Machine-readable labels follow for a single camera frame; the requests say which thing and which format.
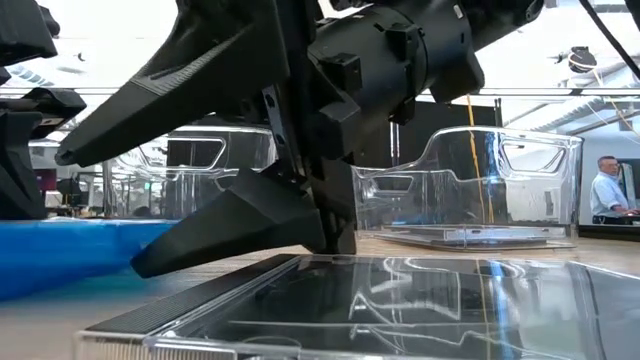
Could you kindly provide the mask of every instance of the transparent plastic sheet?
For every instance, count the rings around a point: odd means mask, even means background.
[[[354,168],[358,233],[467,251],[572,246],[582,142],[492,127],[441,130],[412,163]]]
[[[56,145],[32,144],[34,163],[55,167]],[[58,177],[70,178],[77,193],[71,196],[98,216],[181,219],[231,186],[239,168],[261,170],[275,159],[268,130],[184,126],[108,162],[59,168]],[[62,196],[48,197],[48,206]]]
[[[637,317],[597,315],[595,304],[632,309],[623,300],[638,296],[630,276],[560,261],[293,260],[148,333],[82,331],[75,359],[602,360],[614,348],[620,358],[638,351]],[[601,326],[619,336],[602,337]]]

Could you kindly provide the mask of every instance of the white shirt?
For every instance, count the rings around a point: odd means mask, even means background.
[[[620,214],[611,210],[614,206],[628,209],[629,203],[620,189],[618,178],[599,172],[591,183],[591,214],[618,217]]]

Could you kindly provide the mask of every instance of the black machine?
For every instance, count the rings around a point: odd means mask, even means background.
[[[216,112],[267,124],[279,160],[243,169],[210,204],[132,260],[143,277],[252,251],[303,245],[353,254],[353,153],[412,119],[415,96],[448,102],[484,85],[475,52],[535,20],[543,0],[177,1],[165,44],[62,143],[91,165]]]
[[[0,66],[55,56],[60,31],[48,9],[33,0],[0,0]],[[0,85],[10,74],[0,68]],[[46,217],[29,141],[43,139],[86,104],[73,90],[36,88],[21,99],[0,98],[0,220]]]

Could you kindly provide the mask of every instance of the blue foam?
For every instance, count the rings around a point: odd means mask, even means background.
[[[0,300],[25,296],[129,266],[174,221],[0,222]]]

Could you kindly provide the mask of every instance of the wooden table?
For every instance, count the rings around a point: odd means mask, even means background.
[[[378,256],[568,260],[640,275],[640,243],[580,239],[577,244],[577,248],[562,250],[453,253],[366,239],[359,242],[358,252]],[[69,360],[72,335],[78,330],[286,252],[306,253],[300,247],[262,251],[151,280],[138,279],[127,271],[0,303],[0,359]]]

